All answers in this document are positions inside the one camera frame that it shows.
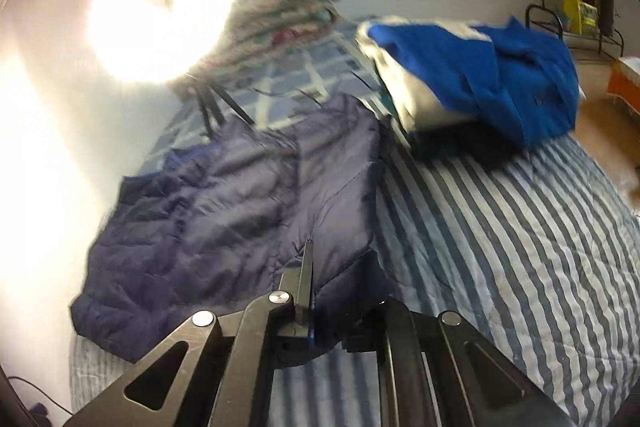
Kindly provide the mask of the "navy quilted puffer jacket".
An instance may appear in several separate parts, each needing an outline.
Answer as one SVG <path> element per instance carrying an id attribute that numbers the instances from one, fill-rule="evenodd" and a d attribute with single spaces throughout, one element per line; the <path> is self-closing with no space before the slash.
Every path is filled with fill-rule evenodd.
<path id="1" fill-rule="evenodd" d="M 137 362 L 194 312 L 273 291 L 310 251 L 316 349 L 331 349 L 392 290 L 372 247 L 380 139 L 378 118 L 337 95 L 279 130 L 232 117 L 123 179 L 70 307 L 76 333 Z"/>

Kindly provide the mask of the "blue and white folded clothes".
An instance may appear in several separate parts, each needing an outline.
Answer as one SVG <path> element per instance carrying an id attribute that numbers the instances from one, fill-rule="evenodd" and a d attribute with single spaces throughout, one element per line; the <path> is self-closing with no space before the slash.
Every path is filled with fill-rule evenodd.
<path id="1" fill-rule="evenodd" d="M 516 18 L 503 26 L 386 16 L 358 26 L 409 133 L 481 120 L 519 148 L 575 128 L 582 90 L 565 43 Z"/>

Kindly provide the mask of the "black tripod stand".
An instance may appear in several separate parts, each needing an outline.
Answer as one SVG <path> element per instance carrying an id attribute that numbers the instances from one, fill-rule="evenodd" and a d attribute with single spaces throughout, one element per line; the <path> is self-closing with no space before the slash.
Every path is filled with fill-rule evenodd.
<path id="1" fill-rule="evenodd" d="M 187 72 L 174 82 L 174 91 L 183 98 L 190 98 L 190 96 L 195 98 L 209 140 L 213 139 L 214 135 L 212 121 L 215 121 L 218 127 L 222 127 L 226 123 L 226 116 L 224 116 L 218 101 L 226 104 L 245 124 L 250 126 L 255 124 L 254 119 L 213 77 L 201 79 Z"/>

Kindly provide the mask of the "blue checked bed sheet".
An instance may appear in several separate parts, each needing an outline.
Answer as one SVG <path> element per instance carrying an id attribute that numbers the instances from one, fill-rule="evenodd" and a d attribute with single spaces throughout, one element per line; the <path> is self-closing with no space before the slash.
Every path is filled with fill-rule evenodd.
<path id="1" fill-rule="evenodd" d="M 219 80 L 221 86 L 259 129 L 286 127 L 339 93 L 359 98 L 376 116 L 389 114 L 388 95 L 356 43 L 359 22 L 338 23 L 332 34 L 257 67 L 238 70 Z M 202 113 L 191 95 L 160 132 L 137 175 L 162 169 L 174 148 L 206 141 Z"/>

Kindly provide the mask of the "blue white striped bed quilt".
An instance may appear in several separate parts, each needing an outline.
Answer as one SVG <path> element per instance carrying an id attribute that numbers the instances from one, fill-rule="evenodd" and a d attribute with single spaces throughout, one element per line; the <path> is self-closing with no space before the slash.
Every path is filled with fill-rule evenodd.
<path id="1" fill-rule="evenodd" d="M 487 169 L 383 150 L 378 252 L 410 309 L 459 312 L 579 426 L 639 377 L 639 220 L 570 136 Z"/>

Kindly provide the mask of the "floral patterned pillow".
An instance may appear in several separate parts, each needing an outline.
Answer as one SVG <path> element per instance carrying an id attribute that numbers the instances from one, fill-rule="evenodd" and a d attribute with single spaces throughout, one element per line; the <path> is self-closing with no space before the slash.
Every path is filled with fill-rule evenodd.
<path id="1" fill-rule="evenodd" d="M 221 74 L 254 67 L 329 35 L 341 0 L 236 0 L 212 52 L 198 63 Z"/>

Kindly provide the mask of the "orange storage box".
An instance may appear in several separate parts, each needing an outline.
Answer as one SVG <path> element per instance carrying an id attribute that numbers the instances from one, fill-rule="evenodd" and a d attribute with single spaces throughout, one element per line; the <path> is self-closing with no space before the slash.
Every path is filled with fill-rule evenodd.
<path id="1" fill-rule="evenodd" d="M 640 113 L 640 58 L 620 57 L 612 66 L 606 94 L 622 100 L 635 114 Z"/>

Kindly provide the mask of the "yellow box on rack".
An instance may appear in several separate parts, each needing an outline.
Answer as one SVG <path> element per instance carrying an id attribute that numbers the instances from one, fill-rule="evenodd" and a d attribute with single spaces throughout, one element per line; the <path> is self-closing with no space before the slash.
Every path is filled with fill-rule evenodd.
<path id="1" fill-rule="evenodd" d="M 598 9 L 582 0 L 562 0 L 562 21 L 573 34 L 597 37 Z"/>

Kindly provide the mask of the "black metal rack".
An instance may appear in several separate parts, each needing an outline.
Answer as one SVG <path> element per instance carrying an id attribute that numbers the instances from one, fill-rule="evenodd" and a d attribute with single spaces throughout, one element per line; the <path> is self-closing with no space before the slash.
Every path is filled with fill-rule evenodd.
<path id="1" fill-rule="evenodd" d="M 532 3 L 525 9 L 525 26 L 555 36 L 563 41 L 578 61 L 612 62 L 626 51 L 623 34 L 615 29 L 612 36 L 603 35 L 598 25 L 582 27 L 579 20 Z"/>

